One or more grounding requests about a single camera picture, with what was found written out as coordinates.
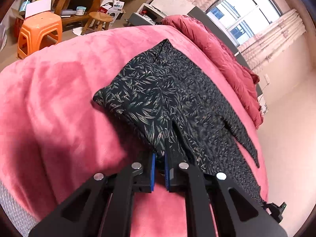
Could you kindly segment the dark red quilt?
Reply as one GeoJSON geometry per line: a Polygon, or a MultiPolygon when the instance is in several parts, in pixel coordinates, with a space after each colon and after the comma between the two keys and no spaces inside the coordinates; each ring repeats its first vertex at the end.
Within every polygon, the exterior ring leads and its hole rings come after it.
{"type": "Polygon", "coordinates": [[[184,34],[213,62],[237,94],[254,126],[258,128],[263,123],[256,90],[259,76],[237,62],[230,49],[199,20],[172,15],[163,18],[162,23],[184,34]]]}

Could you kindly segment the window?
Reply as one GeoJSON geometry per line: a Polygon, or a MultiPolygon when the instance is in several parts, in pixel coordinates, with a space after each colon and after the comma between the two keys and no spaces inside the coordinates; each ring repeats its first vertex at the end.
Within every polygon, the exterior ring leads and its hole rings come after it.
{"type": "Polygon", "coordinates": [[[220,0],[206,15],[239,47],[267,29],[282,12],[273,0],[220,0]]]}

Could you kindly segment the pink plush bed blanket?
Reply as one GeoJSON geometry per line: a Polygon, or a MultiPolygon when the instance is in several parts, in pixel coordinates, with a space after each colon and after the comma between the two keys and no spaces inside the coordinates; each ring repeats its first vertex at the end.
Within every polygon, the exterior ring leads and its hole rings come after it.
{"type": "Polygon", "coordinates": [[[96,172],[131,163],[140,142],[92,101],[128,61],[164,39],[217,85],[258,151],[241,148],[267,198],[265,162],[256,127],[211,60],[171,26],[116,28],[44,48],[1,71],[1,182],[37,221],[96,172]]]}

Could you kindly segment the dark grey headboard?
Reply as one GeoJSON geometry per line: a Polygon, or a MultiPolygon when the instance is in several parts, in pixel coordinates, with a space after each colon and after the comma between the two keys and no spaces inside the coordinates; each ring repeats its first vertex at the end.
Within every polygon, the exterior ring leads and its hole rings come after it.
{"type": "Polygon", "coordinates": [[[196,20],[204,24],[205,27],[207,27],[213,34],[215,34],[230,49],[230,51],[233,53],[233,55],[237,59],[237,62],[239,62],[242,66],[250,69],[246,60],[242,57],[242,55],[239,53],[238,49],[236,48],[235,43],[233,42],[232,38],[228,37],[226,35],[226,31],[222,31],[222,29],[220,29],[220,27],[218,27],[218,25],[215,23],[215,20],[217,20],[217,18],[215,19],[209,18],[198,7],[194,7],[187,15],[192,18],[195,18],[196,20]]]}

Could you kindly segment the grey mattress edge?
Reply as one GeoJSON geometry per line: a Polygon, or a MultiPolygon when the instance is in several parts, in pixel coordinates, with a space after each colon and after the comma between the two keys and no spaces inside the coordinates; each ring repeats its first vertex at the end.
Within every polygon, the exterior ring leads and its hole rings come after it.
{"type": "Polygon", "coordinates": [[[14,200],[2,182],[0,195],[1,206],[9,220],[22,236],[28,236],[38,221],[14,200]]]}

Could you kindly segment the white product box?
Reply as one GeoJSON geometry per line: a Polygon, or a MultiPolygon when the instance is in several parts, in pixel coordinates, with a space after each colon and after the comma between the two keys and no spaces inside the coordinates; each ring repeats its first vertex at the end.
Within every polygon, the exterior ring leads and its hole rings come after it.
{"type": "Polygon", "coordinates": [[[105,3],[99,8],[99,12],[110,15],[113,20],[122,18],[122,15],[125,13],[124,2],[113,0],[112,2],[105,3]]]}

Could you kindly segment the orange plastic stool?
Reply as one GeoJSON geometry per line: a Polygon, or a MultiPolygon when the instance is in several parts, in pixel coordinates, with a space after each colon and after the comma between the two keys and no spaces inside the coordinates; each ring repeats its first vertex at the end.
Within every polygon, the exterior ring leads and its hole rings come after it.
{"type": "Polygon", "coordinates": [[[43,38],[49,37],[55,44],[62,41],[62,18],[52,12],[42,12],[24,20],[17,42],[17,57],[24,59],[39,51],[43,38]]]}

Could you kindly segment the dark leaf-print pants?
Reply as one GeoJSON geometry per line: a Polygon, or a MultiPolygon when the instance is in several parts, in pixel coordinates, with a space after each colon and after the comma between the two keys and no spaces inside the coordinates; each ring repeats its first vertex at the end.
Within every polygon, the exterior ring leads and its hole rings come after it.
{"type": "Polygon", "coordinates": [[[185,54],[163,40],[132,58],[93,100],[127,121],[159,158],[224,172],[257,202],[261,188],[241,153],[257,150],[217,86],[185,54]]]}

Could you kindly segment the white floral nightstand box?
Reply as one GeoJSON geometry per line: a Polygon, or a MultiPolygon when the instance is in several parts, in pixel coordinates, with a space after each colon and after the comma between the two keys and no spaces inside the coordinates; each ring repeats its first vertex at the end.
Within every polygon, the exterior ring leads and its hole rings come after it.
{"type": "Polygon", "coordinates": [[[151,6],[166,16],[187,15],[195,6],[187,0],[153,0],[151,6]]]}

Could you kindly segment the small white teal jar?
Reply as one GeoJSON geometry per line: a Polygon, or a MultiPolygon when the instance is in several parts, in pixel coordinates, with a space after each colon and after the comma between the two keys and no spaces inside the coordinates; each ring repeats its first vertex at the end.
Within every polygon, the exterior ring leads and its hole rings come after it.
{"type": "Polygon", "coordinates": [[[76,8],[76,16],[83,16],[85,14],[86,7],[77,7],[76,8]]]}

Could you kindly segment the pink floral curtain right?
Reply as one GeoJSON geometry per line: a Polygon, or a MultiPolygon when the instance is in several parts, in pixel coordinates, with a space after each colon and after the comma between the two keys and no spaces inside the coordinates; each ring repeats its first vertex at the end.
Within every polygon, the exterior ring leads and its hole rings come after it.
{"type": "Polygon", "coordinates": [[[259,73],[305,32],[300,15],[292,9],[271,23],[265,31],[241,44],[238,50],[250,69],[254,73],[259,73]]]}

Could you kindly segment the grey bedside table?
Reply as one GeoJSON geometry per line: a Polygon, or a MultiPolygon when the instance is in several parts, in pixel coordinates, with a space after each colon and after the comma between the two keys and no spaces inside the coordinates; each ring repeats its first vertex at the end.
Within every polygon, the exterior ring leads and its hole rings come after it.
{"type": "Polygon", "coordinates": [[[133,12],[127,19],[127,26],[142,26],[142,25],[161,25],[161,21],[166,17],[166,14],[159,9],[144,3],[137,12],[133,12]]]}

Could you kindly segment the round wooden stool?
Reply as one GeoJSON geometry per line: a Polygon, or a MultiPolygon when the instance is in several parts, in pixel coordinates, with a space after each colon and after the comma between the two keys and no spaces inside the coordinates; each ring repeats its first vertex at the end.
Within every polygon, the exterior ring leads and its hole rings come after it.
{"type": "Polygon", "coordinates": [[[98,32],[101,30],[108,30],[110,24],[113,22],[113,17],[102,12],[90,12],[89,19],[81,31],[81,35],[86,34],[87,30],[98,32]]]}

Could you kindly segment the white cardboard box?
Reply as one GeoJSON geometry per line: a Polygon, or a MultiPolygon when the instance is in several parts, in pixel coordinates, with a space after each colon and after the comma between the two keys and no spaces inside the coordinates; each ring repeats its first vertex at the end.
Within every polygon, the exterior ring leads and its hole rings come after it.
{"type": "Polygon", "coordinates": [[[23,0],[19,9],[11,9],[13,16],[24,20],[42,12],[51,11],[55,0],[23,0]]]}

